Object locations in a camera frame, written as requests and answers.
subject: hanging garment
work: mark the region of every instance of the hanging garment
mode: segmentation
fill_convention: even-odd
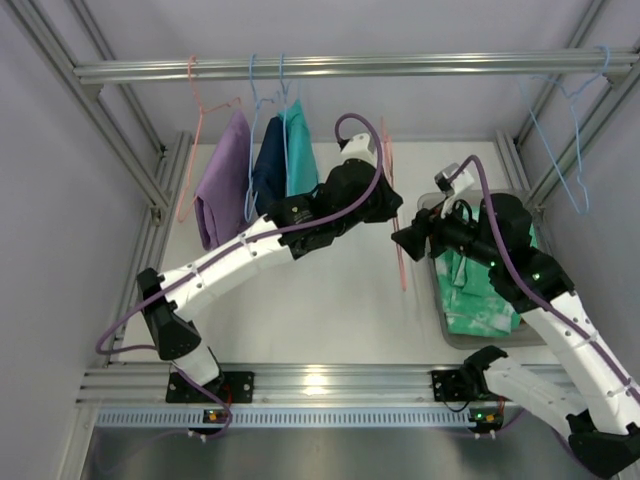
[[[284,111],[278,113],[282,119]],[[318,168],[311,147],[311,132],[300,100],[287,109],[287,154],[289,157],[287,196],[309,193],[318,185]]]
[[[285,167],[283,123],[273,117],[267,125],[260,153],[253,168],[253,195],[258,215],[267,213],[269,205],[285,197],[287,173]]]
[[[247,226],[243,208],[250,136],[247,119],[237,110],[196,188],[196,220],[205,250],[228,242]]]

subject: black and white robotic arm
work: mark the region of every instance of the black and white robotic arm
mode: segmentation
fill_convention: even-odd
[[[275,202],[266,216],[238,238],[184,267],[160,274],[148,269],[139,274],[144,299],[171,286],[170,292],[143,310],[160,359],[172,362],[196,384],[217,393],[224,373],[190,321],[201,308],[262,270],[331,245],[334,238],[360,222],[386,222],[396,216],[402,198],[381,175],[372,194],[357,208],[336,215],[330,222],[318,221],[352,205],[376,175],[376,149],[368,134],[340,146],[343,164],[314,192]],[[489,210],[495,209],[512,266],[551,310],[539,306],[512,278],[496,245],[485,202],[475,221],[470,206],[458,198],[473,184],[471,175],[453,165],[436,176],[436,183],[445,194],[443,202],[419,211],[412,225],[395,233],[393,240],[416,261],[427,253],[435,258],[453,249],[490,267],[496,292],[548,344],[579,394],[544,381],[496,347],[472,354],[460,367],[457,380],[444,385],[443,391],[469,401],[495,395],[512,400],[553,427],[569,441],[576,457],[603,478],[635,462],[640,458],[640,394],[598,336],[571,280],[551,256],[530,246],[531,215],[516,197],[491,195]],[[571,328],[553,309],[571,319]]]

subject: folded cloth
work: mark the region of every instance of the folded cloth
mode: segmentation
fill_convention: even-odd
[[[478,209],[472,215],[478,218]],[[536,245],[533,227],[532,244]],[[520,324],[511,304],[489,282],[489,268],[447,251],[435,260],[440,296],[449,333],[504,337]]]
[[[258,159],[253,167],[253,195],[258,215],[264,215],[269,205],[285,197],[287,171],[284,164],[285,144],[282,127],[280,117],[273,117],[269,121]]]
[[[247,226],[243,211],[250,139],[247,119],[236,110],[196,188],[196,220],[205,250],[228,242]]]
[[[284,121],[284,111],[278,113]],[[318,185],[318,168],[311,147],[311,132],[300,100],[287,109],[287,196],[309,193]]]

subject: gray floor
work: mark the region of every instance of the gray floor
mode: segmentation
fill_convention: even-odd
[[[434,429],[243,429],[205,445],[176,434],[143,448],[111,474],[100,473],[96,458],[111,468],[158,433],[99,432],[98,452],[89,456],[83,480],[592,478],[529,415],[495,441]]]

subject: white tabletop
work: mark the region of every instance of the white tabletop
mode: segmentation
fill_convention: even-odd
[[[191,192],[214,145],[200,145]],[[491,188],[507,188],[492,142],[398,142],[393,145],[395,190],[403,197],[400,226],[411,222],[418,198],[436,192],[434,175],[468,155],[480,157]],[[315,144],[321,178],[340,162],[333,143]],[[449,346],[442,335],[424,263],[405,255],[408,289],[402,291],[391,222],[358,225],[331,247],[263,272],[193,319],[222,363],[451,364],[471,350]],[[162,270],[202,256],[195,215],[173,221]],[[142,317],[134,316],[124,345],[150,343]],[[524,364],[555,364],[547,347],[506,349]],[[151,351],[120,355],[127,362],[158,361]]]

